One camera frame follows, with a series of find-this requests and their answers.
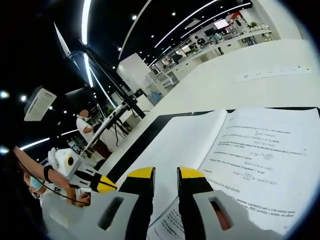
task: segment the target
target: mathematical equation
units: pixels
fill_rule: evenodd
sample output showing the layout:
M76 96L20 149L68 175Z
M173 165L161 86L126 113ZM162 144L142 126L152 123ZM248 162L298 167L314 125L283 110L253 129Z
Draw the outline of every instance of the mathematical equation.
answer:
M253 162L249 162L249 161L245 161L244 164L247 165L247 166L252 166L252 167L256 167L256 168L264 169L264 170L268 170L268 171L273 171L274 170L274 168L271 167L271 166L263 166L263 165L256 164L256 163L253 163Z
M250 172L233 171L233 174L236 176L242 177L246 181L257 181L257 182L260 182L263 184L269 184L269 185L277 185L278 184L277 181L272 181L272 180L268 180L268 179L261 178L261 177L255 177Z
M260 153L260 152L250 152L251 156L255 156L255 157L262 157L264 160L271 160L274 158L274 155L272 153Z
M267 137L271 137L271 138L275 138L276 135L274 134L268 134L268 133L264 133L264 132L259 132L259 131L255 131L255 136L267 136Z
M254 144L261 145L261 146L269 146L269 147L273 147L273 148L276 146L273 143L267 143L264 141L254 141Z

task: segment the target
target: computer screen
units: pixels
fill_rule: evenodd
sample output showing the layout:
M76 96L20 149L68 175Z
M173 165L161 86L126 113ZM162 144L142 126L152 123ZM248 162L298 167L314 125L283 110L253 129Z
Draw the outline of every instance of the computer screen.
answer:
M204 31L204 33L205 33L205 35L210 37L216 33L216 30L214 28L209 28L208 30Z
M225 19L214 22L214 25L216 26L217 29L222 29L224 27L229 26L229 24L227 23L227 21Z

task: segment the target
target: white shirt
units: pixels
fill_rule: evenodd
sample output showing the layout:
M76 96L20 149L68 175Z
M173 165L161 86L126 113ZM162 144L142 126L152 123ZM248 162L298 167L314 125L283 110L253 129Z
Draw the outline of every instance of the white shirt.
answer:
M66 198L66 197L67 197L67 192L66 192L65 189L59 187L58 185L56 185L56 184L54 184L54 183L45 182L45 185L46 185L48 188L50 188L50 189L52 189L52 190L54 190L54 191L51 191L50 189L47 188L47 189L45 190L45 192L42 193L42 194L39 196L39 201L40 201L40 205L41 205L41 206L42 206L42 203L44 202L44 198L45 198L45 196L46 196L47 194L56 195L56 196L58 196L59 198L61 198L62 200L65 200L65 201L68 200L68 198ZM82 193L82 192L81 192L80 189L76 189L76 190L75 190L75 196L76 196L77 199L78 199L78 197L80 196L81 193Z
M76 127L78 128L79 132L84 137L86 142L87 143L90 142L90 140L94 136L94 131L91 131L91 132L88 132L88 133L84 133L84 129L86 127L91 128L92 126L89 123L87 123L85 120L83 120L82 118L77 117L77 119L76 119Z

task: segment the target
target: person's arm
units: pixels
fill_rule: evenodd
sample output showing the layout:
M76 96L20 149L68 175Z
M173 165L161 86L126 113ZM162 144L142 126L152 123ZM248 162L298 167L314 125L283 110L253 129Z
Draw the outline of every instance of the person's arm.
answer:
M69 203L71 203L72 205L76 205L76 201L74 200L77 200L77 197L76 197L76 190L73 188L73 187L69 187L67 189L65 189L65 192L66 192L66 196L70 199L67 198L67 201Z
M83 129L83 132L84 132L85 134L87 134L87 133L92 132L93 130L94 130L94 127L93 127L93 126L92 126L92 127L86 126L86 127Z
M42 166L41 164L34 161L31 157L28 156L28 154L26 154L24 151L22 151L17 146L13 149L13 153L19 159L19 161L20 161L19 164L23 165L23 166L21 166L23 171L25 171L26 173L28 173L28 171L29 171L37 179L46 180L45 175L44 175L44 166ZM63 189L70 188L69 180L65 179L56 170L49 169L48 178L51 182L60 186Z

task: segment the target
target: hand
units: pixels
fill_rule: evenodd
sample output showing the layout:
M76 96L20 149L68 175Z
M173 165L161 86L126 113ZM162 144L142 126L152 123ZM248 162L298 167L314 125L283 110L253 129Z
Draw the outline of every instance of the hand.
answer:
M82 208L90 205L91 197L86 192L84 192L78 197L77 201L79 202L76 203L76 206Z

